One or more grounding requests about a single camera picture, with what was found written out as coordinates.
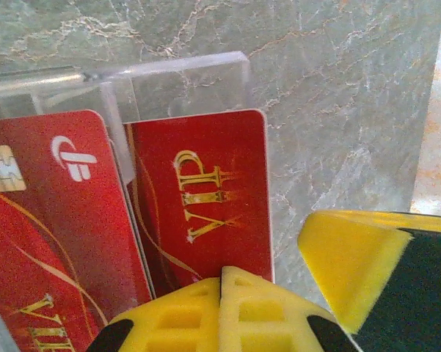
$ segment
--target gold swirl design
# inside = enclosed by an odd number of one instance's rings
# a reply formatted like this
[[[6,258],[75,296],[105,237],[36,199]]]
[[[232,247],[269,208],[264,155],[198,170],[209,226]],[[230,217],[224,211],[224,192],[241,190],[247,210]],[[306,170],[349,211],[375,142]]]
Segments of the gold swirl design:
[[[155,202],[155,214],[156,214],[156,228],[157,232],[159,234],[160,232],[160,218],[158,216],[158,200],[156,197],[156,191],[155,187],[153,185],[152,178],[150,176],[150,173],[148,172],[147,168],[145,167],[142,159],[137,155],[135,150],[135,144],[134,144],[134,133],[132,131],[132,126],[128,125],[128,142],[129,146],[131,148],[132,152],[132,158],[135,164],[135,159],[138,160],[140,166],[144,170],[144,173],[147,176],[148,185],[150,187],[150,191],[152,192],[153,200]],[[193,268],[179,260],[177,257],[171,255],[170,253],[164,251],[153,239],[152,236],[148,233],[147,227],[145,226],[144,220],[142,218],[142,212],[140,210],[140,204],[139,204],[139,193],[138,193],[138,187],[137,187],[137,180],[135,179],[132,181],[132,193],[134,198],[134,210],[137,216],[137,219],[139,220],[140,225],[142,226],[142,229],[144,230],[145,235],[148,237],[149,241],[153,244],[153,246],[163,255],[165,258],[167,258],[171,263],[175,264],[176,266],[190,272],[191,274],[194,274],[197,278],[202,279],[201,275],[199,275]]]
[[[34,215],[32,215],[27,209],[23,208],[21,205],[19,205],[18,203],[13,202],[11,199],[6,198],[5,196],[2,196],[0,194],[0,199],[3,200],[4,202],[6,202],[8,205],[11,205],[12,207],[14,207],[14,209],[18,210],[20,213],[22,213],[23,215],[25,215],[27,218],[31,219],[38,227],[40,227],[41,229],[43,229],[53,240],[54,242],[56,242],[57,246],[59,247],[59,249],[62,251],[65,259],[68,262],[68,265],[70,266],[70,270],[72,271],[73,276],[75,277],[75,280],[71,279],[69,276],[67,276],[66,274],[62,273],[61,271],[59,271],[58,269],[45,264],[43,262],[41,262],[40,260],[33,258],[33,256],[29,255],[28,253],[26,253],[23,249],[21,249],[18,245],[16,245],[10,238],[8,238],[12,244],[23,254],[25,254],[31,261],[33,261],[34,263],[38,264],[41,268],[43,268],[44,270],[46,270],[47,272],[49,272],[50,274],[53,274],[54,276],[58,277],[59,279],[61,279],[64,282],[67,282],[69,285],[72,285],[73,287],[75,287],[77,289],[77,291],[79,292],[79,297],[80,297],[80,302],[81,302],[81,306],[82,306],[82,311],[84,313],[84,317],[85,317],[85,322],[87,324],[87,330],[88,330],[88,334],[91,337],[91,339],[93,340],[95,338],[94,334],[92,333],[91,330],[91,326],[90,326],[90,322],[88,319],[88,314],[87,314],[87,310],[85,307],[85,303],[84,303],[84,299],[83,299],[83,295],[85,295],[85,297],[88,298],[88,300],[90,301],[90,303],[94,306],[94,308],[96,309],[98,315],[100,316],[101,321],[103,322],[103,325],[108,325],[108,320],[106,319],[106,316],[104,315],[103,311],[101,310],[101,308],[96,304],[95,300],[86,292],[86,290],[80,285],[79,280],[78,280],[78,276],[76,274],[76,270],[75,267],[73,266],[73,262],[70,259],[67,251],[65,251],[65,248],[63,247],[63,245],[59,242],[59,240],[57,240],[57,238],[54,236],[54,234],[47,228],[47,226],[45,226],[41,221],[39,221]]]

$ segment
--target red vip card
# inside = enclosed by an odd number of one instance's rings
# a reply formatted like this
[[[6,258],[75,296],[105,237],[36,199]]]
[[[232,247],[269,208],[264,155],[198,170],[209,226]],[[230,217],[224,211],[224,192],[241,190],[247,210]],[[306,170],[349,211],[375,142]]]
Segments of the red vip card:
[[[131,201],[157,296],[235,265],[272,279],[265,119],[256,110],[134,122]]]
[[[101,117],[0,120],[0,314],[18,346],[85,351],[148,300]]]

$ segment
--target gray marble wall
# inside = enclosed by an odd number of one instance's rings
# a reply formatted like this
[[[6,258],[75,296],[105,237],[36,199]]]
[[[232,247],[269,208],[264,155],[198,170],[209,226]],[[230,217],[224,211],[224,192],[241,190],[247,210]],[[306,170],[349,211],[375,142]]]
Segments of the gray marble wall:
[[[243,51],[277,283],[324,305],[296,235],[313,209],[409,208],[440,30],[441,0],[0,0],[0,72]]]

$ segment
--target logo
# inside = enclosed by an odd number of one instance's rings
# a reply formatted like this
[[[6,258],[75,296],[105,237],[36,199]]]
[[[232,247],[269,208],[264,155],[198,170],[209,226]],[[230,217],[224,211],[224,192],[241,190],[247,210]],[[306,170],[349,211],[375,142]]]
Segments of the logo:
[[[25,189],[26,184],[11,148],[7,145],[0,145],[0,192],[24,191]]]
[[[51,152],[57,163],[63,168],[68,169],[72,180],[81,182],[91,178],[88,164],[96,164],[96,157],[91,154],[61,152],[61,144],[68,144],[76,151],[72,141],[66,136],[55,136],[51,142]]]

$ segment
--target yellow plastic object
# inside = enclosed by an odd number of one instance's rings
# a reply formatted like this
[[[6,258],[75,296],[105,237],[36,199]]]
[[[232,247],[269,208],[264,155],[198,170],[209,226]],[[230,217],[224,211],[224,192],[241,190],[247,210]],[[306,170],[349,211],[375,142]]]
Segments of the yellow plastic object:
[[[412,236],[398,228],[441,231],[441,218],[322,210],[308,216],[298,244],[340,325],[359,331]]]
[[[204,279],[118,315],[134,326],[119,352],[217,352],[219,279]]]
[[[325,309],[259,276],[222,269],[219,352],[322,352],[307,322],[312,315],[335,321]]]

